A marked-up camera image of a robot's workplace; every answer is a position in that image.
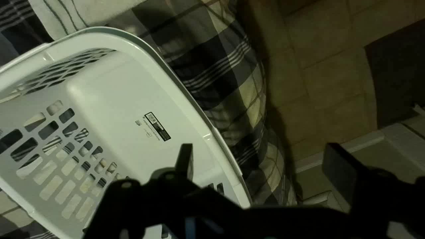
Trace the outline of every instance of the label on basket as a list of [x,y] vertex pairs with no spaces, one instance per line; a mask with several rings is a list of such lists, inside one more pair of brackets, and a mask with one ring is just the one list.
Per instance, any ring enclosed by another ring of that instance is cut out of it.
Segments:
[[145,119],[150,123],[150,126],[158,133],[158,135],[162,138],[162,141],[169,141],[171,139],[170,134],[167,130],[162,126],[159,119],[155,117],[154,113],[149,111],[145,114]]

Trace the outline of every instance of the plaid fabric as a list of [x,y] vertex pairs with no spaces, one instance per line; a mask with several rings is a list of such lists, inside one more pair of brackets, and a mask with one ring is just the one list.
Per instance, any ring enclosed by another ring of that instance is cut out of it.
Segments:
[[[296,204],[279,138],[264,121],[261,65],[235,9],[236,0],[147,0],[107,25],[139,36],[165,58],[222,133],[256,204]],[[46,41],[26,0],[0,1],[0,64]]]

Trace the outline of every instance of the tile floor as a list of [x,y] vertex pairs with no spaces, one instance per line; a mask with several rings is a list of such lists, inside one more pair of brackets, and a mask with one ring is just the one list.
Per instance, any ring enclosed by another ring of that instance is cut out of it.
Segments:
[[269,121],[295,161],[376,129],[364,46],[424,19],[424,0],[317,0],[289,16],[279,9],[288,0],[240,1],[267,73]]

